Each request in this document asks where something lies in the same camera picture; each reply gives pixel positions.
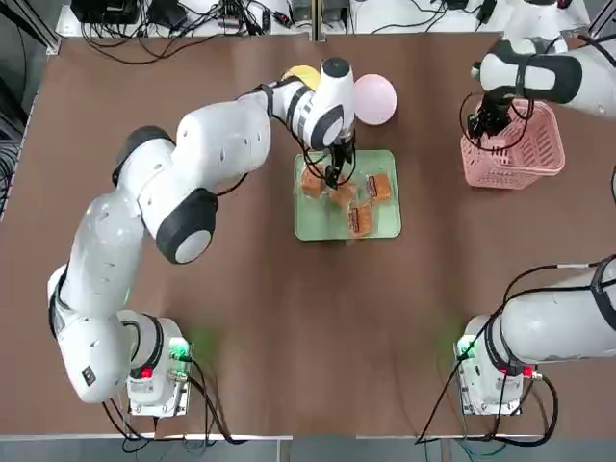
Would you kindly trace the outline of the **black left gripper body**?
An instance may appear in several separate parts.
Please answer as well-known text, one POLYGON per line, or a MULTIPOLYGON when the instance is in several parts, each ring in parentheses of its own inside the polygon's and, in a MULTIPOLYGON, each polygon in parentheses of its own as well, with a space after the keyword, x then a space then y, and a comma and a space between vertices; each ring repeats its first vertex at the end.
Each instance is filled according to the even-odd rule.
POLYGON ((355 156, 355 137, 337 139, 331 144, 333 165, 352 164, 355 156))

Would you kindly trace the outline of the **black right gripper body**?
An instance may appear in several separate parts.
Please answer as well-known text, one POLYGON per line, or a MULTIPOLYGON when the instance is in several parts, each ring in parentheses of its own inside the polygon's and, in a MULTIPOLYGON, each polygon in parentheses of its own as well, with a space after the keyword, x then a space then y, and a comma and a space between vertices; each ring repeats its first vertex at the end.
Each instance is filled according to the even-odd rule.
POLYGON ((511 98, 493 98, 485 94, 477 110, 478 123, 481 128, 506 128, 511 122, 509 109, 511 98))

